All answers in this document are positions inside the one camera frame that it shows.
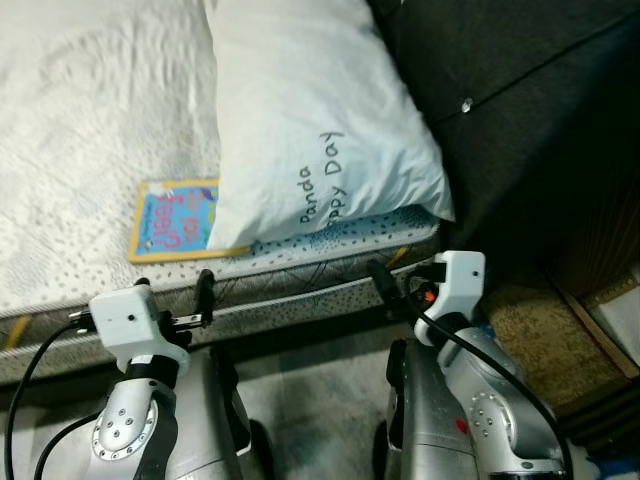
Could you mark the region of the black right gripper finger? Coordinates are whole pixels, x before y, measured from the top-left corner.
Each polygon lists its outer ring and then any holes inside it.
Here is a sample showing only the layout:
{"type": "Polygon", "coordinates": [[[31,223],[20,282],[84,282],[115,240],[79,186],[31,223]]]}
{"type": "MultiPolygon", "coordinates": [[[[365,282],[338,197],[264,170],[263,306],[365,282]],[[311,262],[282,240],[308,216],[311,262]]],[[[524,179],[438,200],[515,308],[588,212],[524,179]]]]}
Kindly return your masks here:
{"type": "Polygon", "coordinates": [[[366,261],[367,274],[370,275],[375,292],[379,294],[380,300],[388,307],[401,307],[403,305],[403,293],[396,278],[390,270],[376,260],[366,261]]]}

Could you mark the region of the yellow-bordered blue children's book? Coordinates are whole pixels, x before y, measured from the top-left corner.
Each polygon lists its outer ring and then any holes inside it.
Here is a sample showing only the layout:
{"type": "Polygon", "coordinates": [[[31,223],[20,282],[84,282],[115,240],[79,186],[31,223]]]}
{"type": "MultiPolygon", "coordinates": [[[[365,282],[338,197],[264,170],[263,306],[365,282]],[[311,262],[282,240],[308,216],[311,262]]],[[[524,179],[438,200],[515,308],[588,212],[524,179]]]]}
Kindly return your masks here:
{"type": "Polygon", "coordinates": [[[218,179],[145,180],[138,188],[128,261],[134,265],[221,259],[250,247],[211,250],[218,179]]]}

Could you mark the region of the grey robot left leg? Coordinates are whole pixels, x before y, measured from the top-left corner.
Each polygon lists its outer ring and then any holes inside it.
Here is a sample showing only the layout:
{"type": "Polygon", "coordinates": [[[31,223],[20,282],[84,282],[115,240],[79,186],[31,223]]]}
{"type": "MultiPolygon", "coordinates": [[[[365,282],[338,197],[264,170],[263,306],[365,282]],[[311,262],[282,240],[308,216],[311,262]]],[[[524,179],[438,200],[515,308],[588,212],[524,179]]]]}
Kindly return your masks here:
{"type": "Polygon", "coordinates": [[[225,349],[193,349],[175,385],[179,429],[166,480],[275,480],[265,426],[244,410],[238,383],[225,349]]]}

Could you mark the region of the grey robot leg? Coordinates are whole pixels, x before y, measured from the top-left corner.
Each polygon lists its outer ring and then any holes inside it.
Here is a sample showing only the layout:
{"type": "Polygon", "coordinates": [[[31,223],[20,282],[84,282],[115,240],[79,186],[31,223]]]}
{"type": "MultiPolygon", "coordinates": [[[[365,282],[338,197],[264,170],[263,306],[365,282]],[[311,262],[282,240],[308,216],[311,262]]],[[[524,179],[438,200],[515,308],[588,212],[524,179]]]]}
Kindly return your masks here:
{"type": "Polygon", "coordinates": [[[225,349],[193,349],[175,385],[179,429],[166,480],[275,480],[265,426],[244,410],[238,383],[225,349]]]}
{"type": "Polygon", "coordinates": [[[372,443],[375,480],[476,480],[474,447],[460,402],[436,362],[436,349],[416,339],[389,349],[387,419],[372,443]]]}

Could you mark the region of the brown woven mat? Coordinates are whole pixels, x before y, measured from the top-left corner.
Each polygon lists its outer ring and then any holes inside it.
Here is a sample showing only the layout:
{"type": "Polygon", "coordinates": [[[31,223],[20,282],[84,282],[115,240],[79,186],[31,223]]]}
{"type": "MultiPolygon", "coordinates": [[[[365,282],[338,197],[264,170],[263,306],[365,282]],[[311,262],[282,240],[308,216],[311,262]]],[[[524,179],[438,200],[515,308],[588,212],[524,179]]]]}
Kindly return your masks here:
{"type": "Polygon", "coordinates": [[[596,422],[637,417],[635,362],[575,300],[554,287],[498,285],[481,302],[527,384],[558,419],[596,422]]]}

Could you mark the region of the grey robot right leg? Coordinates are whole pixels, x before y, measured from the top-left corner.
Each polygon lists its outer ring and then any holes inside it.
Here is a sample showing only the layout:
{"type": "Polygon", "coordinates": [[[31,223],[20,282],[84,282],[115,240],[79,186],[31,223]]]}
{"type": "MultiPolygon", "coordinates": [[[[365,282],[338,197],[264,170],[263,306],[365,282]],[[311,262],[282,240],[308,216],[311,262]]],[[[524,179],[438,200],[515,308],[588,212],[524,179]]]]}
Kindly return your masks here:
{"type": "Polygon", "coordinates": [[[372,443],[375,480],[476,480],[474,447],[460,402],[436,362],[436,349],[416,339],[389,349],[387,419],[372,443]]]}

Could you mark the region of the grey patterned quilted mattress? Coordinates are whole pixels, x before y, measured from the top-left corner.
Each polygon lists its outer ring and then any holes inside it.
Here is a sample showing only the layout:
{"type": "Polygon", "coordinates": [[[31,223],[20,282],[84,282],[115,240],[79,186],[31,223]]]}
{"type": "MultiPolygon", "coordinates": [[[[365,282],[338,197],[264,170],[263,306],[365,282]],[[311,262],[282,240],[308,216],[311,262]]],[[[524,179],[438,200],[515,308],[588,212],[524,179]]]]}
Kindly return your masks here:
{"type": "Polygon", "coordinates": [[[141,276],[186,312],[215,274],[207,344],[371,308],[366,261],[403,271],[442,250],[438,221],[404,210],[247,255],[129,262],[142,184],[218,170],[214,90],[204,0],[0,1],[0,387],[141,276]]]}

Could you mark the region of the white printed pillow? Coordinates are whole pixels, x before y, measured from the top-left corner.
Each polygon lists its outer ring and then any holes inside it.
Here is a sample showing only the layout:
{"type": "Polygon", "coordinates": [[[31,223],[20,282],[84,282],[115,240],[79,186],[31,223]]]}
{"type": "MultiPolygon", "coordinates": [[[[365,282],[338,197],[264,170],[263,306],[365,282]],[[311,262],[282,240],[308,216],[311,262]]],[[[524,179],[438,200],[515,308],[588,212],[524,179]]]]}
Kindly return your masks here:
{"type": "Polygon", "coordinates": [[[207,0],[219,197],[209,246],[420,206],[454,219],[442,150],[366,0],[207,0]]]}

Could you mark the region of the blue tape piece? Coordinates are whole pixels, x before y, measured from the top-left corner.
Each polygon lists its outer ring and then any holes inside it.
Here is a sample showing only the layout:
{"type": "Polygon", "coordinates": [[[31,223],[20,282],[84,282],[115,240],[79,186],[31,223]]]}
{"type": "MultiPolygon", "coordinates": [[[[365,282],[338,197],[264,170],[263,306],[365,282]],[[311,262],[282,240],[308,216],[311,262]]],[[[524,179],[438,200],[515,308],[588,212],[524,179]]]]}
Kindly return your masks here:
{"type": "Polygon", "coordinates": [[[635,454],[617,458],[590,458],[596,470],[594,480],[639,480],[639,457],[635,454]]]}

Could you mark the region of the dark bed frame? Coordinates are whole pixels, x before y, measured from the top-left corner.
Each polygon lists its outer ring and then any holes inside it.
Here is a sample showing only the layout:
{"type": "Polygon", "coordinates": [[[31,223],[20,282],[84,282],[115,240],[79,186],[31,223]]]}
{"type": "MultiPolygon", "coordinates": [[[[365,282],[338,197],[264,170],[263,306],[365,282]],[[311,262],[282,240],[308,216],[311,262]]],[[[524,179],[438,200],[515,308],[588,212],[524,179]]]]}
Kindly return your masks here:
{"type": "MultiPolygon", "coordinates": [[[[296,370],[320,362],[348,358],[362,353],[379,351],[390,346],[394,339],[408,337],[412,326],[390,317],[384,307],[369,308],[355,314],[326,317],[300,325],[283,326],[241,338],[216,340],[215,346],[228,353],[236,362],[243,379],[259,378],[259,372],[248,362],[260,358],[287,357],[283,369],[296,370]],[[319,349],[316,358],[288,358],[303,349],[319,349]]],[[[105,396],[110,385],[122,376],[116,367],[97,365],[64,372],[37,376],[23,389],[24,404],[67,404],[105,396]]]]}

